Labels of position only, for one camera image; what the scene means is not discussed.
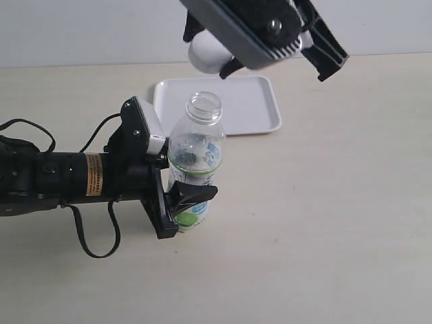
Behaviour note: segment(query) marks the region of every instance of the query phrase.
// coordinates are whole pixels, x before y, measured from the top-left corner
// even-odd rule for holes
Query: white wall
[[[314,4],[353,55],[432,51],[432,2],[406,2]],[[0,68],[186,61],[185,15],[178,0],[2,0]]]

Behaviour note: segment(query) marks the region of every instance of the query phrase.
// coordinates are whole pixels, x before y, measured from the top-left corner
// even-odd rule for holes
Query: bottle mouth
[[[196,123],[214,125],[222,117],[222,104],[214,93],[196,92],[189,99],[186,113]]]

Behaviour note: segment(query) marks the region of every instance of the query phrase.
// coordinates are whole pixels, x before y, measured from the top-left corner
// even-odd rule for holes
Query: warning label
[[[103,166],[99,154],[87,154],[87,196],[102,195]]]

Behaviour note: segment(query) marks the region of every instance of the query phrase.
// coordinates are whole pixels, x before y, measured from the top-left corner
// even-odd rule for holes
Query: white ball
[[[199,71],[218,74],[233,55],[207,30],[197,34],[189,45],[189,61]]]

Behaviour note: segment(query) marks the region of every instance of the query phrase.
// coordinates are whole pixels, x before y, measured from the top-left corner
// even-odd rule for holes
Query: bottle label
[[[171,188],[174,182],[183,182],[186,184],[193,184],[195,186],[211,186],[213,185],[213,178],[216,171],[211,171],[209,173],[193,174],[178,169],[174,165],[171,165],[169,170],[169,183],[168,186]],[[175,220],[180,226],[180,230],[189,230],[195,226],[200,225],[209,213],[210,202],[202,202],[187,211],[184,211],[178,215]]]

